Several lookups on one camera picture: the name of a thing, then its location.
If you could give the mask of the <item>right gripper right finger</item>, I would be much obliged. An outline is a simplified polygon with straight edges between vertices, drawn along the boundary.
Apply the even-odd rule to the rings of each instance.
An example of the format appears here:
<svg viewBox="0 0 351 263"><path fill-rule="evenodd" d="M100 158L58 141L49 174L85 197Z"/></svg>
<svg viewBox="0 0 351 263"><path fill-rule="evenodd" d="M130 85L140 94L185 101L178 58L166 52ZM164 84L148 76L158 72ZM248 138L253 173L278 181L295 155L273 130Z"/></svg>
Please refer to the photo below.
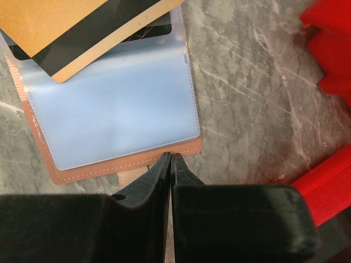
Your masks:
<svg viewBox="0 0 351 263"><path fill-rule="evenodd" d="M171 159L176 262L305 262L321 244L303 196L280 184L206 185Z"/></svg>

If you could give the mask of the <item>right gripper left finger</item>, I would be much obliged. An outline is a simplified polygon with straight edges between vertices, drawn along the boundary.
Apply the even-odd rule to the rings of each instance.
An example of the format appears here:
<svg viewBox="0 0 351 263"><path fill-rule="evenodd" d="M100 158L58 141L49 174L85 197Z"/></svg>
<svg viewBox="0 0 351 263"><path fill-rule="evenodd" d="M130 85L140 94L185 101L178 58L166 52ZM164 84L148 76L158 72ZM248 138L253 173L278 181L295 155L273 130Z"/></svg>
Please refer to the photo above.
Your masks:
<svg viewBox="0 0 351 263"><path fill-rule="evenodd" d="M113 195L2 195L1 262L164 262L170 164Z"/></svg>

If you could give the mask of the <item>brown leather card holder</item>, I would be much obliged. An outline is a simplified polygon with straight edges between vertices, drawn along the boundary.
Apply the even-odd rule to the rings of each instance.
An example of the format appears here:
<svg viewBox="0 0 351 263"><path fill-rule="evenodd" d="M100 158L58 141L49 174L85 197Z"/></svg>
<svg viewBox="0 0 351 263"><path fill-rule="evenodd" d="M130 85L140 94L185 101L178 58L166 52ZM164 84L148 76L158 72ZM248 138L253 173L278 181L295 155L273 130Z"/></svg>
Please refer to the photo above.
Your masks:
<svg viewBox="0 0 351 263"><path fill-rule="evenodd" d="M1 48L53 183L145 169L164 152L202 150L181 7L66 82L52 80L14 41Z"/></svg>

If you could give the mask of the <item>red bin pair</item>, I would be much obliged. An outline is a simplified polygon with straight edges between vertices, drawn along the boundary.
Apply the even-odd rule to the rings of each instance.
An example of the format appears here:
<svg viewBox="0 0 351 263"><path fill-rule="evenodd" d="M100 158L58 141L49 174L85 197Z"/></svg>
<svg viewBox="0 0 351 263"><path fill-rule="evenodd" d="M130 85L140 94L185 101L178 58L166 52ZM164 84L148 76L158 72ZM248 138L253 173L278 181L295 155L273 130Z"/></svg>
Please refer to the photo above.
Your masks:
<svg viewBox="0 0 351 263"><path fill-rule="evenodd" d="M300 20L305 28L319 28L308 42L325 73L319 87L326 94L341 96L350 106L350 1L314 1Z"/></svg>
<svg viewBox="0 0 351 263"><path fill-rule="evenodd" d="M316 226L350 207L350 146L291 184L304 197Z"/></svg>

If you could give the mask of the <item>gold magnetic stripe card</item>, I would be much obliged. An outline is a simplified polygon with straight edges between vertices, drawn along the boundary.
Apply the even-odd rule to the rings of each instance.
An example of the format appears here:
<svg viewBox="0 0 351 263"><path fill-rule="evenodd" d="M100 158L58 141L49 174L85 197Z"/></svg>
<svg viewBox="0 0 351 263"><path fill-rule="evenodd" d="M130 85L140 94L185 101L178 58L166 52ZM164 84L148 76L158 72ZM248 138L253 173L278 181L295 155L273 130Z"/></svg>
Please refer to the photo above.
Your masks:
<svg viewBox="0 0 351 263"><path fill-rule="evenodd" d="M122 42L167 35L181 1L1 1L1 33L18 60L62 83Z"/></svg>

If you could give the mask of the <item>red bin front pair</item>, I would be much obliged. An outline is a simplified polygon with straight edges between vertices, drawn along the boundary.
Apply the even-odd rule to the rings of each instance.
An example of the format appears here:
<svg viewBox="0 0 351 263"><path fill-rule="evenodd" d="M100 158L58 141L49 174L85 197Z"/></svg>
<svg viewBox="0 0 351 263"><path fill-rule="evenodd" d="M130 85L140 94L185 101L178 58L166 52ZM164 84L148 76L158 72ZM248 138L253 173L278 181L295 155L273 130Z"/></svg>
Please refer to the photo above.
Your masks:
<svg viewBox="0 0 351 263"><path fill-rule="evenodd" d="M350 106L350 1L314 1L300 20L305 28L319 28L308 42L325 73L319 87L326 94L341 96Z"/></svg>

